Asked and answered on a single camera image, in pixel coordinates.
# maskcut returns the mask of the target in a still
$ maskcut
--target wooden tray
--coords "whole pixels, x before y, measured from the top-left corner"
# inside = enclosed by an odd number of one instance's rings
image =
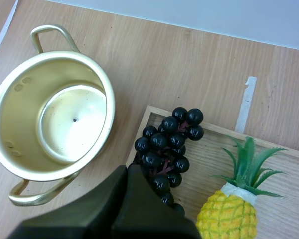
[[[135,140],[142,136],[147,125],[156,128],[171,112],[147,106]],[[227,135],[244,140],[245,135],[209,123],[202,123],[204,137],[198,142],[186,141],[186,154],[190,169],[182,174],[182,184],[172,189],[175,201],[183,205],[186,216],[196,222],[196,216],[207,198],[219,190],[226,182],[212,175],[232,176],[232,161],[221,149],[226,148],[237,156],[237,148]],[[281,147],[260,139],[255,139],[256,151],[264,148]],[[136,156],[131,149],[126,165]],[[299,151],[288,149],[268,159],[266,168],[284,171],[270,177],[260,189],[278,193],[284,198],[259,196],[256,202],[258,212],[258,239],[299,239]]]

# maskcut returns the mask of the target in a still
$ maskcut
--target wooden table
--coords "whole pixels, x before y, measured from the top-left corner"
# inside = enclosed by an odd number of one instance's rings
[[[0,1],[0,31],[14,0]],[[43,0],[21,0],[0,47],[0,84],[34,56],[29,33],[63,25],[79,49],[107,72],[116,96],[116,119],[99,155],[46,205],[20,208],[8,200],[19,178],[0,164],[0,238],[23,219],[82,196],[124,164],[146,105],[172,111],[200,108],[206,122],[234,129],[245,83],[258,78],[245,134],[299,150],[299,50]],[[42,34],[46,51],[70,49],[56,32]],[[32,183],[27,193],[55,183]]]

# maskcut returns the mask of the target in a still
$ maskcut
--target gold pot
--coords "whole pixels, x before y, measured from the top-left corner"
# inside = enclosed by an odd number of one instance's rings
[[[73,51],[43,53],[38,34],[57,30]],[[35,28],[38,55],[0,86],[0,162],[23,178],[10,192],[17,206],[47,203],[101,150],[112,128],[115,100],[103,69],[78,50],[62,26]],[[22,196],[29,180],[62,179],[49,191]]]

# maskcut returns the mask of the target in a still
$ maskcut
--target white tape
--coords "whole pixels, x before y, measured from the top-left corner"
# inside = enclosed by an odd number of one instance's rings
[[[16,6],[17,5],[18,5],[18,0],[15,1],[14,5],[13,5],[13,8],[12,8],[12,10],[11,10],[11,12],[10,12],[10,14],[9,14],[9,16],[8,16],[8,18],[7,18],[6,22],[5,22],[2,30],[1,30],[1,32],[0,32],[0,45],[1,45],[3,39],[4,39],[5,35],[6,35],[6,32],[9,29],[9,26],[10,26],[11,22],[12,22],[12,18],[13,18],[14,14],[15,14],[15,10],[16,10]]]
[[[235,131],[238,133],[244,133],[245,127],[247,123],[248,113],[251,105],[251,101],[253,99],[254,90],[256,86],[257,77],[250,76],[245,85],[247,88],[245,89],[243,100],[240,105],[239,115],[237,118],[237,123],[235,127]]]
[[[256,203],[257,196],[252,194],[251,192],[236,187],[230,183],[226,183],[222,188],[221,191],[229,197],[230,195],[235,195],[242,198],[244,201],[249,202],[252,206]]]

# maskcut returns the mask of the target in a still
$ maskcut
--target pineapple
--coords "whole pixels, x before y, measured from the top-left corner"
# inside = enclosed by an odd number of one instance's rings
[[[197,216],[197,228],[203,239],[252,239],[257,234],[257,217],[254,203],[257,195],[280,197],[258,189],[268,177],[282,173],[261,168],[264,161],[282,148],[267,149],[254,156],[255,143],[246,137],[244,145],[237,144],[238,159],[228,150],[234,165],[232,178],[218,176],[227,181],[220,191],[210,196]]]

